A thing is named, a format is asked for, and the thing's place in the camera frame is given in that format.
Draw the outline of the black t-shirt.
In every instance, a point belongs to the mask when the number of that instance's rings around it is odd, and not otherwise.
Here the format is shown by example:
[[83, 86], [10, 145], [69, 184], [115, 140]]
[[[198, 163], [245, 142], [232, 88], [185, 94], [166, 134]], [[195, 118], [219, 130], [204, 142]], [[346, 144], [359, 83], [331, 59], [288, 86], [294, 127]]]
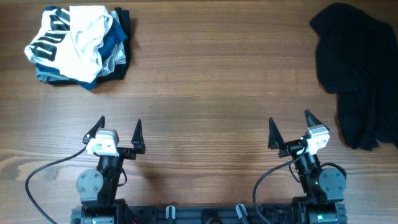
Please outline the black t-shirt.
[[397, 144], [397, 39], [392, 27], [345, 3], [333, 3], [311, 21], [318, 34], [318, 81], [336, 94], [346, 144], [372, 150]]

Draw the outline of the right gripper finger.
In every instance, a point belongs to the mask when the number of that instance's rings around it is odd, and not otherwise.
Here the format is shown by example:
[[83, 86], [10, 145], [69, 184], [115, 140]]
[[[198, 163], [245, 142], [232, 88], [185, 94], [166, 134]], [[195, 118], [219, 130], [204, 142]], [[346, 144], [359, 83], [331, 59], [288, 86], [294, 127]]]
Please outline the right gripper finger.
[[305, 113], [305, 118], [306, 118], [306, 121], [307, 121], [307, 126], [309, 128], [313, 127], [313, 126], [323, 125], [327, 129], [329, 129], [319, 119], [317, 119], [310, 110], [305, 110], [304, 113]]
[[279, 132], [278, 127], [276, 126], [272, 117], [269, 118], [269, 149], [280, 149], [284, 144], [284, 140], [282, 135]]

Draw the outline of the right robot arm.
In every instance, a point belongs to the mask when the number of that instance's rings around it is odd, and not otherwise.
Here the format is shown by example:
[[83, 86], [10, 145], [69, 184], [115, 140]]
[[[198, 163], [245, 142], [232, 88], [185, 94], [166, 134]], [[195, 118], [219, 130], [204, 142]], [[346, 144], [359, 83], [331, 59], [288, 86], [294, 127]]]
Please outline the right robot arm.
[[330, 129], [309, 110], [305, 110], [307, 130], [297, 140], [285, 141], [272, 118], [269, 119], [268, 148], [278, 156], [291, 157], [304, 196], [294, 197], [290, 204], [290, 223], [344, 223], [342, 204], [346, 188], [345, 170], [334, 164], [322, 164], [317, 156], [330, 139]]

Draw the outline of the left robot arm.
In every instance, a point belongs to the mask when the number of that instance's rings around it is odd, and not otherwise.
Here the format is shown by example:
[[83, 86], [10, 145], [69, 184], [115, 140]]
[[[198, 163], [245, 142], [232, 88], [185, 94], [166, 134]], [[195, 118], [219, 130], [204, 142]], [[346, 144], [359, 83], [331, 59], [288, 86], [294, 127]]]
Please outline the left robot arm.
[[83, 137], [83, 144], [89, 154], [99, 157], [95, 169], [82, 172], [76, 180], [76, 189], [80, 194], [81, 209], [72, 211], [71, 223], [79, 224], [116, 224], [138, 223], [138, 217], [129, 208], [124, 199], [116, 199], [120, 176], [125, 175], [123, 162], [134, 160], [138, 154], [144, 154], [146, 146], [142, 133], [142, 121], [138, 120], [131, 144], [133, 147], [119, 147], [119, 136], [115, 129], [105, 128], [105, 117]]

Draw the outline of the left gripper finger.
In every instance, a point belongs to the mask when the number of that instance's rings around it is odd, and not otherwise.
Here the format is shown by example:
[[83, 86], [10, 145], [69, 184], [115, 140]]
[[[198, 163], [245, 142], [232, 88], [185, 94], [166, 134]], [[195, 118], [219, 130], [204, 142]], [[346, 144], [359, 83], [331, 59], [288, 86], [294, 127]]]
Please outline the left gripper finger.
[[146, 145], [142, 133], [142, 121], [138, 119], [134, 133], [132, 135], [131, 144], [136, 154], [145, 154]]
[[105, 117], [101, 116], [97, 123], [84, 135], [82, 143], [88, 144], [93, 139], [100, 128], [105, 126]]

